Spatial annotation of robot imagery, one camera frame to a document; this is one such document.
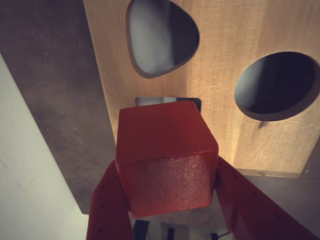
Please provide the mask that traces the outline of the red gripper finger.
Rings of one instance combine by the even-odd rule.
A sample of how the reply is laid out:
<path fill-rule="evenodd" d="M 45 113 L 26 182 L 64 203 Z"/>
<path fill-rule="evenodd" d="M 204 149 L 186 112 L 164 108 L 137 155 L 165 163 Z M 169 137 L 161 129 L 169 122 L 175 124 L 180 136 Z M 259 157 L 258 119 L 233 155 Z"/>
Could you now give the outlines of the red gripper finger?
<path fill-rule="evenodd" d="M 318 239 L 221 157 L 215 191 L 227 229 L 237 240 Z"/>
<path fill-rule="evenodd" d="M 86 239 L 134 239 L 128 205 L 115 161 L 108 166 L 92 194 Z"/>

